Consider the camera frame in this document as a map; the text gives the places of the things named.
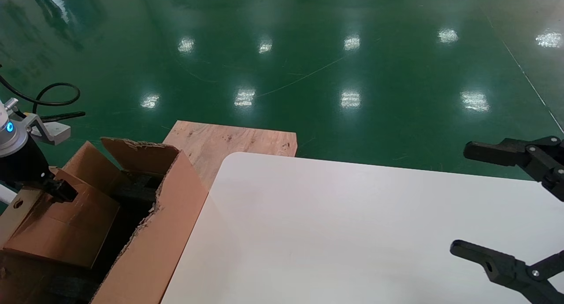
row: torn cardboard edge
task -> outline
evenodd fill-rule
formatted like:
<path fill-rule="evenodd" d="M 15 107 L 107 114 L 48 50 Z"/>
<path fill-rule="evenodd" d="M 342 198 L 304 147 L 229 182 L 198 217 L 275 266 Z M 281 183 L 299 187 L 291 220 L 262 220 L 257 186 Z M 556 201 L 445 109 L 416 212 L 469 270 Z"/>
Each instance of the torn cardboard edge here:
<path fill-rule="evenodd" d="M 207 195 L 189 158 L 179 152 L 157 190 L 153 211 L 131 235 L 92 303 L 159 303 Z"/>
<path fill-rule="evenodd" d="M 172 145 L 127 139 L 103 137 L 101 142 L 121 168 L 131 172 L 165 175 L 180 152 Z"/>

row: plywood board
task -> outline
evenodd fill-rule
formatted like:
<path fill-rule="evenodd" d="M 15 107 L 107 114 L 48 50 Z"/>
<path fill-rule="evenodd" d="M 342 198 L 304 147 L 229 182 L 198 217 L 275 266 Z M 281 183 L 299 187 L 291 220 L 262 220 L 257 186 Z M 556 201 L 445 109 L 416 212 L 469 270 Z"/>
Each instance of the plywood board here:
<path fill-rule="evenodd" d="M 231 153 L 293 157 L 298 149 L 295 133 L 188 121 L 177 121 L 163 143 L 189 156 L 206 189 L 212 186 L 223 159 Z"/>

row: cardboard box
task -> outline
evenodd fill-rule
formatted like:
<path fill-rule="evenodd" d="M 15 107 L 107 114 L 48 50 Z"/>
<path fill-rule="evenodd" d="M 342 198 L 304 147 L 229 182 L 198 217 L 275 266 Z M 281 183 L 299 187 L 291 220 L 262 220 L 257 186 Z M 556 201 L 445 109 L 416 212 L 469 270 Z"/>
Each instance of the cardboard box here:
<path fill-rule="evenodd" d="M 169 280 L 174 273 L 208 192 L 201 184 L 189 158 L 175 147 L 108 138 L 103 138 L 102 144 L 123 170 L 132 173 L 163 175 L 163 181 L 156 192 L 155 206 L 137 226 L 129 242 L 123 246 L 111 270 L 97 290 L 92 303 L 158 304 L 167 289 Z M 38 208 L 42 208 L 43 205 L 42 200 L 39 199 L 38 203 L 30 208 L 27 220 L 30 220 L 29 217 L 32 215 L 36 218 L 34 223 L 40 221 L 43 224 L 48 224 L 52 230 L 61 234 L 61 236 L 56 237 L 68 238 L 66 234 L 69 234 L 69 232 L 77 232 L 77 230 L 86 228 L 90 231 L 82 232 L 88 232 L 89 238 L 99 241 L 101 237 L 99 232 L 103 230 L 94 228 L 93 218 L 73 223 L 70 213 L 71 211 L 88 212 L 91 209 L 97 214 L 104 215 L 105 218 L 100 223 L 106 224 L 110 215 L 115 212 L 112 207 L 113 203 L 106 200 L 107 195 L 119 184 L 126 182 L 126 177 L 89 142 L 79 149 L 76 155 L 65 165 L 63 171 L 62 176 L 74 182 L 73 185 L 79 186 L 81 192 L 87 190 L 89 193 L 93 193 L 94 196 L 90 197 L 93 198 L 92 200 L 84 201 L 88 202 L 90 207 L 86 210 L 84 208 L 69 208 L 70 205 L 62 208 L 57 205 L 64 205 L 65 203 L 57 203 L 48 207 L 48 212 L 38 212 Z M 13 212 L 17 209 L 10 209 L 14 207 L 16 200 L 12 202 L 11 206 L 8 206 L 6 212 L 0 217 L 0 224 L 17 218 L 13 216 Z M 61 222 L 61 219 L 67 221 L 65 226 L 51 226 L 57 221 Z M 46 245 L 43 244 L 43 246 L 48 247 L 46 250 L 39 248 L 32 241 L 33 238 L 37 237 L 37 234 L 45 234 L 45 229 L 34 228 L 34 230 L 29 230 L 29 228 L 20 227 L 17 228 L 15 233 L 4 244 L 8 251 L 17 250 L 27 255 L 39 256 L 43 260 L 56 260 L 82 266 L 84 264 L 89 266 L 93 257 L 92 250 L 87 252 L 88 256 L 84 256 L 81 253 L 83 252 L 83 245 L 76 246 L 66 238 L 60 241 L 65 243 L 66 247 L 63 254 L 60 253 L 59 245 L 50 240 L 44 240 L 48 242 Z M 93 250 L 97 254 L 100 252 L 100 246 L 94 246 Z M 26 284 L 27 282 L 21 281 L 21 277 L 17 282 L 15 281 L 17 274 L 2 275 L 2 272 L 18 270 L 17 267 L 6 267 L 6 265 L 15 266 L 16 264 L 10 263 L 17 262 L 16 260 L 4 261 L 1 264 L 0 299 L 3 299 L 2 304 L 43 303 L 37 290 L 44 286 L 45 280 L 49 280 L 53 274 L 57 274 L 58 270 L 52 268 L 54 262 L 45 265 L 46 269 L 42 268 L 42 264 L 38 264 L 36 272 L 30 270 L 29 274 L 33 276 L 28 276 L 25 280 L 30 283 L 37 282 L 35 282 L 36 285 L 25 285 L 25 287 L 22 286 L 22 283 Z M 67 267 L 65 264 L 60 264 L 60 268 Z M 21 291 L 23 289 L 34 290 L 33 296 L 30 295 L 23 300 L 18 300 L 22 298 Z"/>

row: white tabletop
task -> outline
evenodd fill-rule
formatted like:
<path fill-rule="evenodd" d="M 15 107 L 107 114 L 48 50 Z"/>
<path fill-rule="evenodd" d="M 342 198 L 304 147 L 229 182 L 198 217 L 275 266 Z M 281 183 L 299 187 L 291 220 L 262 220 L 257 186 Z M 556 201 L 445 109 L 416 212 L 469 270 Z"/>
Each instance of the white tabletop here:
<path fill-rule="evenodd" d="M 527 304 L 449 246 L 532 264 L 564 249 L 562 228 L 535 182 L 235 153 L 162 303 Z"/>

